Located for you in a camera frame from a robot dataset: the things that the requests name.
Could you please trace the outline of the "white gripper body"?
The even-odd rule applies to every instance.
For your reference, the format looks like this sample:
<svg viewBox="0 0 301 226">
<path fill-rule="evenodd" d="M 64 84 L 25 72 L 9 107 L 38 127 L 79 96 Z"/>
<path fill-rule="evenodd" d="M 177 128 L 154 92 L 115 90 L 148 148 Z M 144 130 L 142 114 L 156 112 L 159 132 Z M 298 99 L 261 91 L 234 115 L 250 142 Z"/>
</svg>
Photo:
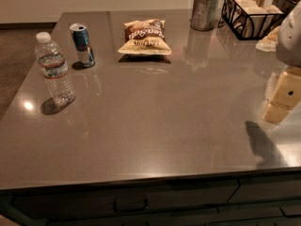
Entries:
<svg viewBox="0 0 301 226">
<path fill-rule="evenodd" d="M 281 23 L 276 51 L 278 60 L 301 67 L 301 1 Z"/>
</svg>

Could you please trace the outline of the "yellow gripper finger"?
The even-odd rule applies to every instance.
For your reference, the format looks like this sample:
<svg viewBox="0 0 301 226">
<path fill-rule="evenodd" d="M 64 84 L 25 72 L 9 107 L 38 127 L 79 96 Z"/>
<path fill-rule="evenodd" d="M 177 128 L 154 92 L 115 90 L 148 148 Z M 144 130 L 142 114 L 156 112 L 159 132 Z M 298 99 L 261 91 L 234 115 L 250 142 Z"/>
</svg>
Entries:
<svg viewBox="0 0 301 226">
<path fill-rule="evenodd" d="M 287 67 L 281 73 L 272 73 L 265 92 L 262 119 L 281 124 L 301 102 L 301 68 Z"/>
</svg>

